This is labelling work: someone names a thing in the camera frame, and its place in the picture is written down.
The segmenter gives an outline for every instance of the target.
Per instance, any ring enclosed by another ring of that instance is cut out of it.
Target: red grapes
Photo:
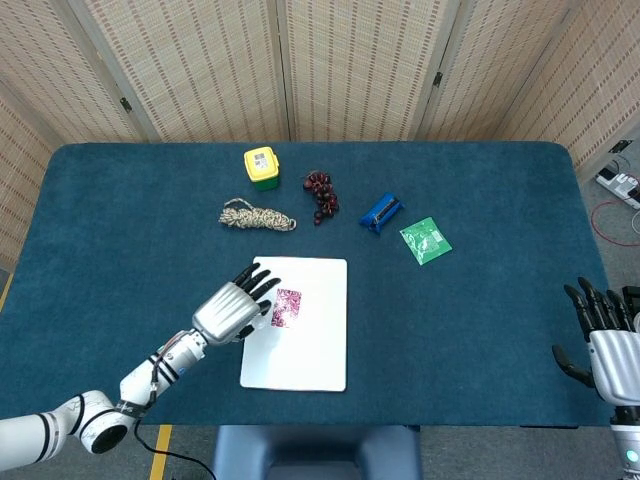
[[[331,218],[340,210],[338,196],[333,192],[328,173],[314,171],[304,179],[302,188],[313,194],[317,210],[313,213],[314,225],[320,225],[325,218]]]

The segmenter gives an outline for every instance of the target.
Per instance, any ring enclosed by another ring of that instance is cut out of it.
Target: floor
[[[620,164],[623,169],[629,170],[625,162],[621,161]],[[640,160],[631,159],[630,164],[631,171],[640,173]],[[599,203],[613,198],[595,182],[584,185],[582,194],[589,212]],[[596,220],[599,228],[617,241],[638,242],[640,238],[630,226],[633,213],[630,207],[618,204],[601,209]],[[640,285],[638,249],[619,247],[599,237],[596,241],[610,288],[619,290],[624,285]],[[143,426],[141,435],[149,444],[155,445],[158,427]],[[621,475],[608,428],[424,427],[421,435],[425,480],[614,480]],[[209,464],[215,438],[214,427],[175,426],[170,449]],[[70,438],[56,458],[0,473],[0,479],[208,478],[198,465],[173,458],[166,461],[163,477],[150,477],[152,461],[153,455],[145,451],[131,435],[117,449],[101,456],[86,453],[75,439]]]

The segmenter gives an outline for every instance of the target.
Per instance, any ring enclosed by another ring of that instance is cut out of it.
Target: yellow tape
[[[11,281],[13,280],[13,273],[9,274],[9,279],[7,280],[7,284],[4,286],[4,291],[2,295],[0,295],[0,312],[2,311],[2,307],[4,307],[4,301],[7,299],[7,294],[9,293],[9,287],[11,286]]]
[[[167,450],[169,448],[169,440],[171,439],[171,425],[160,425],[158,431],[158,439],[156,440],[156,450]],[[160,453],[153,455],[153,463],[151,464],[151,473],[149,480],[162,480],[164,478],[164,466],[167,462],[167,456]]]

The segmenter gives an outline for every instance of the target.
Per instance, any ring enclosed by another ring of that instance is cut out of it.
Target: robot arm
[[[205,347],[241,341],[259,328],[271,302],[258,300],[280,282],[273,278],[258,286],[271,273],[252,276],[259,267],[254,263],[226,283],[193,315],[194,328],[178,332],[129,373],[120,382],[115,407],[92,390],[50,412],[0,420],[0,472],[54,457],[69,435],[94,454],[115,447],[156,398],[204,358]]]
[[[640,480],[640,314],[632,319],[620,296],[611,290],[604,296],[586,279],[579,278],[578,283],[584,296],[569,285],[564,289],[578,314],[591,370],[574,365],[559,345],[553,346],[553,355],[563,372],[595,388],[600,398],[615,407],[611,429],[624,478]]]

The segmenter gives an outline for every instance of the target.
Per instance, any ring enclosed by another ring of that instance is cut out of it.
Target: yellow box
[[[260,147],[245,152],[244,166],[258,190],[269,190],[278,186],[280,165],[271,147]]]

